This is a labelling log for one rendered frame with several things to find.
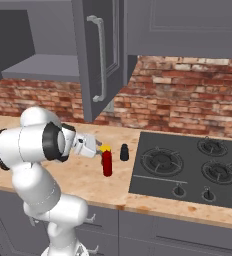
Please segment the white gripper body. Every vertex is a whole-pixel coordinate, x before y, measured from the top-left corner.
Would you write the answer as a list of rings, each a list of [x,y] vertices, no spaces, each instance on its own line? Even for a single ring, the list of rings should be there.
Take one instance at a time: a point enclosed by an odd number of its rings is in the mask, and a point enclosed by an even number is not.
[[[93,158],[97,154],[97,141],[94,135],[84,135],[83,146],[81,148],[80,154],[88,158]]]

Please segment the grey open wall cabinet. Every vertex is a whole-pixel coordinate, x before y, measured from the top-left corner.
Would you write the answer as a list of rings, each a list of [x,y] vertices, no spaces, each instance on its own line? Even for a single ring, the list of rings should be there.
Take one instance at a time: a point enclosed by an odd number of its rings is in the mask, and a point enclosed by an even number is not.
[[[71,0],[23,1],[35,53],[2,71],[4,78],[79,82]]]

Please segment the red ketchup bottle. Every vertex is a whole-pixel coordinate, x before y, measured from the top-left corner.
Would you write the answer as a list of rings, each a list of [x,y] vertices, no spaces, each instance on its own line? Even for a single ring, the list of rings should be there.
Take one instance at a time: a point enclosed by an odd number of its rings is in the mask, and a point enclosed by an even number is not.
[[[112,154],[106,150],[102,153],[103,174],[105,177],[112,175]]]

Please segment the black hob knob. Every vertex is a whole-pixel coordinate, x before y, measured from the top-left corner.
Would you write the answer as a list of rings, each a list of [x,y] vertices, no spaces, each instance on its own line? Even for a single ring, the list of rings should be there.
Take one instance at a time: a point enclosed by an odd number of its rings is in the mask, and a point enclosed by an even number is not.
[[[178,197],[178,198],[183,198],[186,196],[186,191],[182,188],[180,184],[177,184],[174,188],[172,193]]]
[[[209,187],[204,187],[202,192],[202,198],[207,202],[214,202],[216,200],[215,194],[211,191]]]

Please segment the grey base cabinet door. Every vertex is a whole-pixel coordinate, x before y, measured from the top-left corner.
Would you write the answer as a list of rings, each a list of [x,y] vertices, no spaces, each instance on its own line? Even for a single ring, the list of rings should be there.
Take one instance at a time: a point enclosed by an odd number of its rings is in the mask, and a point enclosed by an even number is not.
[[[49,245],[46,224],[35,223],[16,193],[0,191],[0,252],[3,256],[41,256]]]

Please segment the black shaker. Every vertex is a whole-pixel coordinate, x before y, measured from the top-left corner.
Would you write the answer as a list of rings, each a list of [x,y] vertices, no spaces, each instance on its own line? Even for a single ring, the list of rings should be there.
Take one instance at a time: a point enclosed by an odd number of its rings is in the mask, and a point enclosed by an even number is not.
[[[121,161],[128,161],[129,160],[129,149],[128,149],[128,145],[127,144],[123,144],[121,146],[120,160]]]

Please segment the grey closed wall cabinet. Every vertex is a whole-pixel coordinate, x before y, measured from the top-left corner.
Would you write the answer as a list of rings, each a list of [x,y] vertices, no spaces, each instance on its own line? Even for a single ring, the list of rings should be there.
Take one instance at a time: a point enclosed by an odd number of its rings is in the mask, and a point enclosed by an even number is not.
[[[232,0],[126,0],[131,55],[232,59]]]

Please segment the black gas hob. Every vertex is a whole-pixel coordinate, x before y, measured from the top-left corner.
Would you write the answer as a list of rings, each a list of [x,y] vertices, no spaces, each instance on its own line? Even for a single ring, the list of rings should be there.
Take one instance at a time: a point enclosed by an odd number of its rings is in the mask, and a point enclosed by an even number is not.
[[[185,197],[172,193],[177,184]],[[202,198],[204,187],[215,194],[214,202]],[[142,132],[129,191],[232,208],[232,141]]]

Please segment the grey wide base cabinet front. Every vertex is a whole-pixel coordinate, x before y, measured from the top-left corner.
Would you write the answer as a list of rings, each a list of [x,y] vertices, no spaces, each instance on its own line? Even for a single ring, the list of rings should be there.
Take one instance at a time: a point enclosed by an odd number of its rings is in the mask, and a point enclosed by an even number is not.
[[[119,212],[122,252],[127,247],[154,256],[232,256],[232,229]]]

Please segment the grey plain cabinet door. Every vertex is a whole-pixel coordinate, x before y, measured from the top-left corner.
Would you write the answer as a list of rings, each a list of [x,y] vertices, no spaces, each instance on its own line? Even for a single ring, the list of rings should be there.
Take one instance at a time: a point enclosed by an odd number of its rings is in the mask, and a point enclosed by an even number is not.
[[[0,10],[0,80],[2,72],[35,53],[26,10]]]

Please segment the grey drawer front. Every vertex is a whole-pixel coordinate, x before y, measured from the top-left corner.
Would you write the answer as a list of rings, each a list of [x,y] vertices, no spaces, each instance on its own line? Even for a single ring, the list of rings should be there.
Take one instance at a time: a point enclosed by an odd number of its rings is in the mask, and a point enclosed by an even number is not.
[[[97,254],[92,256],[118,256],[118,237],[98,232],[76,230],[76,236],[87,249],[95,249],[99,245]]]
[[[88,219],[95,217],[92,223],[84,222],[78,229],[97,231],[109,235],[118,234],[118,211],[90,205]]]

